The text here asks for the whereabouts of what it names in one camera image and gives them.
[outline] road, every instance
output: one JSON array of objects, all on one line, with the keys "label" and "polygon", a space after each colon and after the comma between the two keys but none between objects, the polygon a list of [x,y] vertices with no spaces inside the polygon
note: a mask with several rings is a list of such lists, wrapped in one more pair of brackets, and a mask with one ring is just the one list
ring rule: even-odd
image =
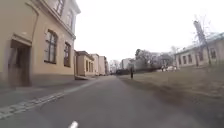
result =
[{"label": "road", "polygon": [[133,88],[114,76],[58,100],[0,120],[8,128],[209,128],[180,105]]}]

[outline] pedestrian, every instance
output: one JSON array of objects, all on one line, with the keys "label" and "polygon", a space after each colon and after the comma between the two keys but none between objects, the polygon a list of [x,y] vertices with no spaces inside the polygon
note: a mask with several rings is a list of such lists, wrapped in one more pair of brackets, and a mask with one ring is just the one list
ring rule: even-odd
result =
[{"label": "pedestrian", "polygon": [[133,68],[131,68],[131,79],[133,79]]}]

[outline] overcast sky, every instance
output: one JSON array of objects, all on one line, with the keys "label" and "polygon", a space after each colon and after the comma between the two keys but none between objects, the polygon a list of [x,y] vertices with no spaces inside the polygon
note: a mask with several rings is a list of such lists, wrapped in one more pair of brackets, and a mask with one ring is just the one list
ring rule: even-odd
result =
[{"label": "overcast sky", "polygon": [[75,49],[108,60],[134,57],[136,49],[168,52],[192,44],[195,15],[210,31],[224,31],[222,0],[77,0]]}]

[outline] building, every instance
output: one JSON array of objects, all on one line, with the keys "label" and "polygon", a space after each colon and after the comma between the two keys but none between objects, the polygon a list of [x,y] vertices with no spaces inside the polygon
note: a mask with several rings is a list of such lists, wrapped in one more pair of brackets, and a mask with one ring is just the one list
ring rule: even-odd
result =
[{"label": "building", "polygon": [[[224,33],[207,38],[212,64],[224,61]],[[208,52],[205,44],[190,46],[176,54],[178,68],[208,65]]]},{"label": "building", "polygon": [[92,57],[94,58],[94,74],[96,76],[99,76],[99,55],[98,54],[91,54]]},{"label": "building", "polygon": [[126,58],[126,59],[121,60],[121,63],[120,63],[121,69],[128,69],[130,60],[131,60],[131,58]]},{"label": "building", "polygon": [[105,61],[105,75],[108,75],[110,72],[109,72],[109,65],[108,65],[108,61],[106,60]]},{"label": "building", "polygon": [[106,75],[108,70],[107,58],[105,56],[99,56],[99,75]]},{"label": "building", "polygon": [[86,51],[77,51],[77,75],[94,76],[94,58]]},{"label": "building", "polygon": [[75,0],[0,2],[0,84],[31,86],[74,79]]}]

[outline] doorway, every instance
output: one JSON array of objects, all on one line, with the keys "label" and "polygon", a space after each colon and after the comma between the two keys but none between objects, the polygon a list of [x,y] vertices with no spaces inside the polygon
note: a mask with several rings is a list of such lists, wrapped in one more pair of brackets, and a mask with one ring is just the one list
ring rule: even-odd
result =
[{"label": "doorway", "polygon": [[30,86],[30,46],[12,40],[8,61],[8,80],[12,87]]}]

